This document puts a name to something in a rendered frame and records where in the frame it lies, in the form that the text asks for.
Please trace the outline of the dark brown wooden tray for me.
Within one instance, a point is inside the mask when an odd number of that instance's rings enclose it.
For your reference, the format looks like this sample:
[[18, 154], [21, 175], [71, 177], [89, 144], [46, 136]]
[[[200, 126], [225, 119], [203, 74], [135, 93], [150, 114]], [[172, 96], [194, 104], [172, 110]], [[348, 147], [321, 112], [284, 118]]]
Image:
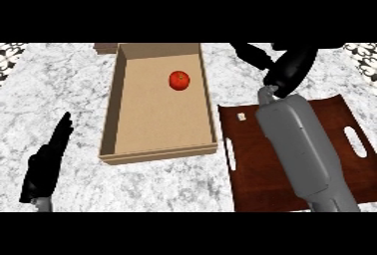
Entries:
[[[311, 106], [337, 151], [346, 183], [360, 203], [377, 202], [377, 152], [342, 96], [312, 100]], [[308, 208], [292, 185], [255, 118], [258, 106], [221, 107], [219, 120], [234, 210], [296, 211]], [[237, 114], [244, 113], [246, 121]]]

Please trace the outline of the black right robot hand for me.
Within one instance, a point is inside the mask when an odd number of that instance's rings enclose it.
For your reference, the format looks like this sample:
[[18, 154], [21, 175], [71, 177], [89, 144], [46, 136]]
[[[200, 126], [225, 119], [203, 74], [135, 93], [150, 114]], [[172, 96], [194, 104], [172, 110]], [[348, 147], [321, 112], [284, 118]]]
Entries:
[[299, 87], [312, 68], [320, 49], [337, 49], [345, 46], [342, 42], [331, 43], [272, 43], [272, 50], [284, 54], [277, 61], [262, 49], [247, 43], [231, 43], [237, 56], [260, 70], [268, 69], [263, 78], [266, 86], [278, 86], [274, 95], [284, 99]]

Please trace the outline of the red tomato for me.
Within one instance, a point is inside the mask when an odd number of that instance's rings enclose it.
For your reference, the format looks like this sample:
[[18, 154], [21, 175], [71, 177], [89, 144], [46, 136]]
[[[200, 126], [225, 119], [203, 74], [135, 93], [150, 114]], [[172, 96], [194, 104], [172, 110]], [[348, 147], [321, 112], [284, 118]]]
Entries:
[[170, 74], [170, 87], [184, 91], [190, 87], [190, 75], [184, 71], [173, 71]]

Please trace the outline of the small brown block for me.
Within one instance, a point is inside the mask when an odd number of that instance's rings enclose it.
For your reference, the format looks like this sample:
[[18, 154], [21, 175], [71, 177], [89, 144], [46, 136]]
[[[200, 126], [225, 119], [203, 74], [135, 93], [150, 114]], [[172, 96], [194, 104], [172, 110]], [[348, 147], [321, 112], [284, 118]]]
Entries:
[[116, 54], [119, 49], [117, 43], [96, 43], [93, 46], [99, 55]]

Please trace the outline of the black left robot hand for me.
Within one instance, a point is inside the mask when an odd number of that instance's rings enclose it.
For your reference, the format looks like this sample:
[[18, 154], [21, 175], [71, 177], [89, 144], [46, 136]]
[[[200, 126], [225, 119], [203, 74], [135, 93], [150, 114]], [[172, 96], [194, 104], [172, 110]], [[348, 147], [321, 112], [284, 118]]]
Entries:
[[56, 188], [62, 157], [73, 134], [71, 113], [65, 112], [52, 134], [39, 151], [28, 158], [28, 170], [21, 190], [21, 203], [31, 203], [36, 198], [51, 197]]

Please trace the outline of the open cardboard box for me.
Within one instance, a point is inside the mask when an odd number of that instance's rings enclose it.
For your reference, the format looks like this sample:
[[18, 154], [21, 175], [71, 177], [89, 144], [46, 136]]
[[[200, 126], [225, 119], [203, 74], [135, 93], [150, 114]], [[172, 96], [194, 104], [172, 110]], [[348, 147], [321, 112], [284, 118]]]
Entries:
[[[184, 71], [190, 85], [170, 87]], [[99, 159], [110, 165], [215, 153], [218, 148], [198, 43], [119, 46]]]

